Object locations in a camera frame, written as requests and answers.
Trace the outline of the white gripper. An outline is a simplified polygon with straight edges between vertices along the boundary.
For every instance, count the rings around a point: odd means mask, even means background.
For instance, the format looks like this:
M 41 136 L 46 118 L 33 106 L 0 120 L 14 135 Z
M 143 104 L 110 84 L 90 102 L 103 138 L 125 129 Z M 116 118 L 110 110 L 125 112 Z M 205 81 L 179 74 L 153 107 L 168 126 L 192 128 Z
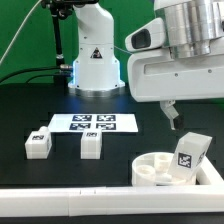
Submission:
M 174 100 L 224 97 L 224 53 L 185 59 L 172 59 L 165 49 L 136 53 L 128 60 L 128 80 L 136 101 L 161 101 L 171 129 L 181 130 Z

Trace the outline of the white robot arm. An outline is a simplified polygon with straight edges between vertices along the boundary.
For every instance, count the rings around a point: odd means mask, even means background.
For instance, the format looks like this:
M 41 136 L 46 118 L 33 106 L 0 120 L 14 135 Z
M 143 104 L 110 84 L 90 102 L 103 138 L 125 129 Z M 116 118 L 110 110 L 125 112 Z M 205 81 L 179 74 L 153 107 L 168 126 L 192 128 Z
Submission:
M 177 100 L 224 97 L 224 0 L 155 0 L 155 18 L 125 39 L 128 81 L 114 56 L 114 21 L 99 4 L 74 6 L 79 54 L 72 92 L 109 96 L 124 86 L 138 102 L 160 103 L 172 129 Z

